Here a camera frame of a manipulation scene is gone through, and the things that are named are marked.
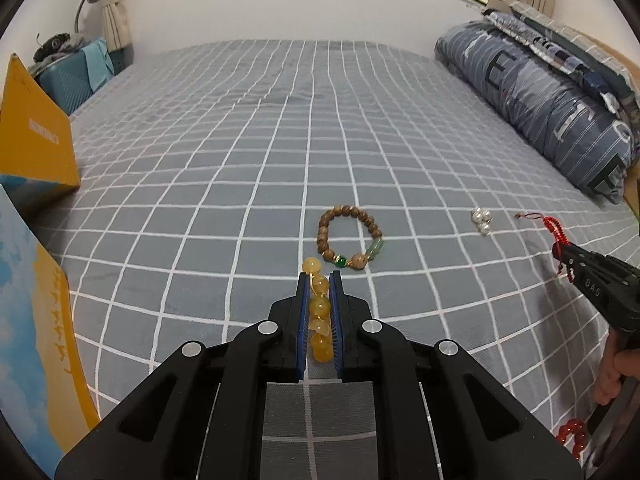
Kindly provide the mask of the person's right hand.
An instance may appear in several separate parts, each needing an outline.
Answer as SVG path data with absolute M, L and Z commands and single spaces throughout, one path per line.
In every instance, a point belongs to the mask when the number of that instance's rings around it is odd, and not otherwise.
M 593 399 L 599 405 L 609 404 L 622 391 L 622 378 L 638 379 L 639 370 L 639 350 L 623 350 L 620 335 L 610 328 L 594 383 Z

